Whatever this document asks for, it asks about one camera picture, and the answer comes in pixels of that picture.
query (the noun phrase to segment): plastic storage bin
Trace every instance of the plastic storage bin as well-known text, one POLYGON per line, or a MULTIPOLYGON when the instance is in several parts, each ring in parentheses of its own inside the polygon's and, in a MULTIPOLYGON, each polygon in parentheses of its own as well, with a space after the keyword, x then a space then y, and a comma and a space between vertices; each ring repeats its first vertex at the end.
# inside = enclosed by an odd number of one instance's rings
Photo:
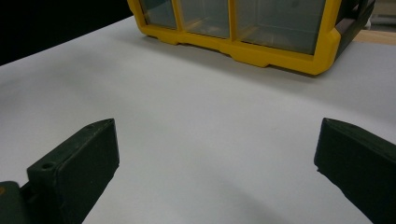
POLYGON ((365 25, 375 0, 128 0, 137 26, 169 44, 320 74, 365 25))

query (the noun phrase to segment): yellow bin frame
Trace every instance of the yellow bin frame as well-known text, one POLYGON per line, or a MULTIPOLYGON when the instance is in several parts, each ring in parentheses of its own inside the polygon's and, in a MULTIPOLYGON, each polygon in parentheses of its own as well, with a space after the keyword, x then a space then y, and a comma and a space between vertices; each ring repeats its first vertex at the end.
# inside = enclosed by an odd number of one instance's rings
MULTIPOLYGON (((328 70, 334 63, 337 56, 337 51, 339 51, 340 42, 342 41, 342 34, 340 34, 339 30, 336 28, 337 16, 342 2, 348 0, 327 0, 325 2, 320 28, 318 31, 316 49, 313 55, 259 46, 238 40, 236 37, 235 1, 236 0, 228 0, 230 37, 227 39, 208 35, 193 34, 183 30, 178 0, 172 0, 177 24, 176 29, 148 24, 145 20, 144 12, 139 0, 128 0, 128 4, 134 13, 134 18, 139 30, 145 35, 157 37, 164 43, 172 45, 192 44, 208 49, 215 49, 224 54, 230 55, 234 60, 241 63, 248 63, 259 67, 265 67, 271 64, 303 72, 309 75, 318 75, 328 70)), ((358 12, 358 14, 365 14, 366 16, 361 18, 363 21, 367 21, 367 15, 371 14, 371 11, 374 8, 375 0, 355 1, 359 1, 358 4, 361 6, 363 4, 365 5, 365 12, 358 12)), ((347 35, 348 38, 346 38, 346 42, 351 41, 351 36, 353 35, 353 38, 356 33, 359 32, 361 26, 359 29, 357 29, 356 25, 354 27, 348 28, 349 30, 353 28, 353 31, 350 32, 353 34, 347 35)))

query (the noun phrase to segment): table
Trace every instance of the table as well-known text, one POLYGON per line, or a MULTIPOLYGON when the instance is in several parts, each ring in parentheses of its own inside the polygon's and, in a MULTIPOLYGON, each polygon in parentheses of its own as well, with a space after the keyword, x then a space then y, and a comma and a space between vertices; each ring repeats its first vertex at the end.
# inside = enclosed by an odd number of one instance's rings
POLYGON ((396 45, 396 33, 362 30, 355 37, 354 41, 396 45))
POLYGON ((323 118, 396 142, 396 47, 318 77, 139 33, 134 18, 0 67, 0 179, 115 118, 120 168, 84 223, 370 223, 313 163, 323 118))

